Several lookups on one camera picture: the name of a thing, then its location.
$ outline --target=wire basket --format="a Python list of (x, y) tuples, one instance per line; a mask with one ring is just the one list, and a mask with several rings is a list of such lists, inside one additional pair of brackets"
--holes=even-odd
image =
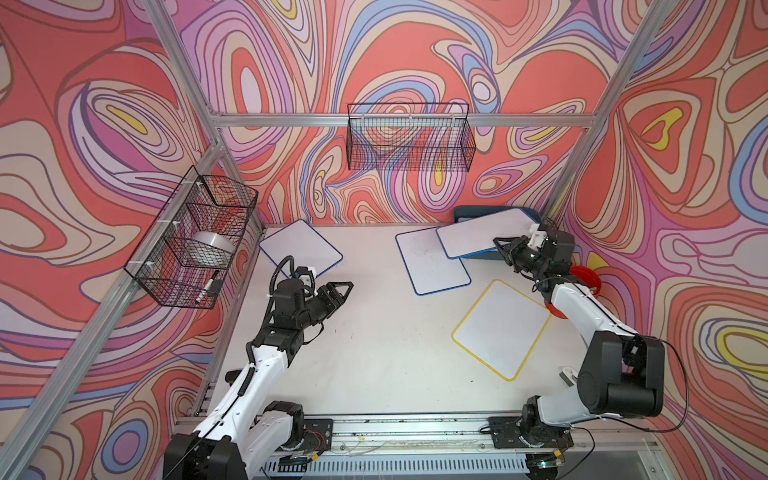
[[(161, 306), (212, 309), (257, 198), (228, 177), (198, 174), (160, 241), (143, 261), (131, 258), (126, 271)], [(131, 271), (132, 263), (141, 266)]]
[(347, 105), (350, 170), (469, 171), (475, 137), (466, 103)]

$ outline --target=aluminum frame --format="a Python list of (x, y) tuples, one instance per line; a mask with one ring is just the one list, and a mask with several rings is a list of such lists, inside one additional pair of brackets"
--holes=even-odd
[[(209, 147), (198, 162), (197, 169), (201, 173), (210, 173), (221, 153), (219, 144)], [(159, 221), (152, 226), (144, 241), (136, 249), (134, 258), (141, 261), (151, 252), (165, 230), (164, 222), (173, 219), (196, 179), (197, 173), (190, 169), (176, 194), (169, 199), (167, 206), (158, 217)], [(138, 291), (138, 283), (127, 272), (121, 270), (118, 281), (110, 288), (96, 312), (80, 331), (64, 358), (58, 363), (40, 393), (6, 439), (0, 450), (1, 479), (15, 480), (24, 476), (27, 467), (45, 443), (48, 434), (88, 374), (88, 370)]]
[[(260, 231), (257, 234), (256, 245), (261, 243), (264, 238), (264, 231)], [(245, 300), (245, 294), (248, 291), (250, 285), (250, 278), (253, 276), (253, 268), (256, 266), (256, 261), (259, 258), (259, 252), (261, 250), (257, 247), (253, 255), (250, 256), (245, 265), (243, 271), (243, 278), (240, 281), (240, 285), (237, 287), (237, 294), (235, 299), (227, 312), (227, 317), (221, 323), (221, 329), (219, 330), (219, 340), (225, 339), (226, 341), (216, 342), (214, 347), (214, 354), (210, 358), (208, 368), (203, 375), (203, 381), (200, 383), (200, 390), (195, 396), (194, 403), (192, 404), (192, 415), (197, 416), (205, 406), (204, 403), (207, 400), (208, 390), (216, 383), (216, 379), (219, 376), (221, 365), (224, 362), (224, 357), (227, 355), (227, 348), (230, 345), (232, 334), (235, 330), (235, 323), (237, 323), (237, 317), (240, 316), (240, 309), (243, 308), (243, 300)]]
[[(643, 17), (634, 37), (624, 56), (617, 66), (614, 75), (609, 79), (607, 87), (598, 107), (593, 114), (470, 114), (470, 125), (473, 127), (516, 127), (516, 126), (546, 126), (546, 127), (582, 127), (582, 132), (574, 149), (567, 159), (563, 171), (558, 175), (550, 190), (545, 203), (545, 214), (551, 215), (562, 204), (571, 187), (573, 176), (586, 161), (589, 151), (594, 147), (599, 134), (607, 121), (608, 115), (615, 106), (619, 95), (631, 79), (635, 68), (642, 59), (648, 45), (664, 21), (667, 13), (677, 4), (677, 0), (653, 0), (646, 15)], [(191, 67), (180, 36), (168, 14), (162, 0), (144, 0), (144, 6), (152, 25), (158, 34), (161, 44), (168, 53), (168, 58), (176, 70), (184, 90), (189, 96), (200, 125), (210, 140), (210, 146), (197, 164), (201, 173), (210, 173), (216, 162), (221, 160), (222, 168), (227, 175), (242, 181), (237, 164), (229, 148), (225, 145), (220, 129), (222, 127), (342, 127), (346, 126), (344, 114), (221, 114), (210, 109), (197, 76)], [(189, 186), (183, 184), (179, 194), (169, 201), (166, 213), (162, 219), (170, 219), (170, 214), (178, 208), (176, 203), (184, 198), (183, 189)], [(263, 235), (263, 225), (256, 216), (252, 217), (253, 227), (257, 228), (259, 239)], [(161, 235), (162, 228), (155, 225), (139, 252), (146, 255)], [(253, 263), (257, 255), (252, 255)], [(238, 297), (230, 309), (230, 315), (225, 323), (234, 324), (242, 302), (243, 293), (250, 282), (247, 271), (238, 289)], [(104, 347), (115, 325), (131, 303), (138, 285), (131, 281), (127, 273), (122, 273), (120, 279), (112, 286), (107, 296), (101, 302), (85, 328), (78, 335), (72, 347), (60, 361), (55, 371), (48, 378), (42, 391), (26, 410), (11, 435), (0, 450), (0, 480), (17, 480), (21, 478), (37, 451), (45, 442), (48, 434), (69, 403), (72, 395), (80, 386), (96, 356)], [(227, 329), (222, 326), (222, 334)], [(220, 343), (229, 343), (228, 338), (220, 337)]]
[[(382, 114), (433, 117), (449, 114)], [(216, 127), (346, 127), (347, 114), (211, 114)], [(469, 114), (471, 127), (591, 127), (593, 114)]]
[[(333, 420), (333, 450), (324, 455), (348, 455), (352, 450), (372, 455), (399, 453), (454, 454), (493, 452), (493, 441), (479, 432), (490, 416), (520, 416), (519, 411), (470, 413), (415, 413), (376, 415), (307, 415), (307, 419)], [(190, 434), (200, 417), (182, 417), (174, 433)], [(588, 428), (596, 441), (595, 450), (631, 450), (656, 452), (661, 447), (652, 433), (625, 425), (595, 420)], [(569, 451), (586, 452), (591, 448), (589, 434), (571, 430), (574, 446)], [(503, 452), (542, 453), (552, 448), (502, 449)]]
[(564, 203), (565, 197), (576, 177), (576, 172), (579, 171), (589, 157), (589, 153), (595, 143), (600, 140), (600, 134), (603, 126), (605, 126), (605, 122), (608, 120), (608, 116), (611, 114), (616, 103), (618, 103), (619, 97), (627, 87), (629, 80), (632, 79), (632, 75), (637, 70), (637, 66), (643, 59), (643, 55), (648, 50), (650, 43), (654, 40), (659, 27), (677, 2), (678, 0), (653, 0), (648, 6), (648, 10), (640, 20), (635, 35), (624, 52), (624, 56), (621, 57), (616, 71), (603, 91), (598, 107), (594, 112), (594, 123), (591, 125), (591, 128), (581, 133), (571, 154), (568, 155), (562, 171), (549, 190), (547, 200), (541, 212), (543, 217), (554, 217)]

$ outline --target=small whiteboard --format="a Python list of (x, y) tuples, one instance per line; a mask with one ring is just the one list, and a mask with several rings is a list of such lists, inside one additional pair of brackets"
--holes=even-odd
[(427, 228), (395, 235), (416, 295), (442, 292), (472, 281), (461, 260), (445, 256), (436, 230)]
[(511, 208), (438, 227), (437, 235), (448, 258), (461, 258), (495, 250), (493, 239), (496, 237), (527, 236), (534, 223), (523, 210)]
[[(317, 276), (323, 275), (344, 258), (304, 220), (297, 220), (269, 235), (261, 240), (259, 247), (275, 265), (286, 256), (293, 255), (294, 266), (313, 266)], [(289, 273), (289, 266), (284, 266), (283, 275), (288, 276)]]
[(507, 382), (520, 373), (549, 311), (494, 280), (453, 332), (453, 341)]

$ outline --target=swirly wall backdrop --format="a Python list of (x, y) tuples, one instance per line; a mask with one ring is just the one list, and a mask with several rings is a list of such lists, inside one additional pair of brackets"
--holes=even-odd
[[(147, 22), (141, 0), (0, 2), (0, 442), (207, 147)], [(253, 242), (215, 310), (137, 297), (29, 478), (149, 478)]]
[(658, 435), (683, 478), (768, 478), (767, 79), (765, 2), (680, 2), (562, 211), (604, 303), (683, 357), (691, 414)]
[[(346, 112), (465, 100), (474, 112), (592, 112), (644, 1), (185, 2), (174, 21), (214, 110)], [(478, 128), (468, 174), (349, 172), (345, 128), (224, 132), (267, 223), (449, 221), (539, 207), (578, 132)]]

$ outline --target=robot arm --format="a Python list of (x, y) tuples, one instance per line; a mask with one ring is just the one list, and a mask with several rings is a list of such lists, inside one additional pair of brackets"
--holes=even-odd
[[(275, 287), (286, 264), (290, 265), (289, 278)], [(340, 286), (347, 287), (344, 294), (338, 290)], [(270, 281), (270, 301), (261, 328), (246, 344), (248, 363), (192, 435), (171, 438), (164, 456), (164, 480), (250, 480), (278, 448), (301, 447), (301, 405), (272, 402), (255, 426), (253, 422), (299, 348), (308, 343), (304, 329), (322, 325), (346, 302), (352, 288), (352, 282), (330, 282), (315, 291), (309, 269), (294, 269), (290, 256), (280, 262)]]
[(505, 262), (536, 282), (545, 301), (566, 315), (587, 346), (576, 385), (526, 402), (521, 437), (531, 446), (540, 445), (575, 423), (601, 416), (658, 415), (664, 398), (664, 347), (624, 325), (570, 274), (573, 236), (535, 224), (530, 237), (494, 242)]

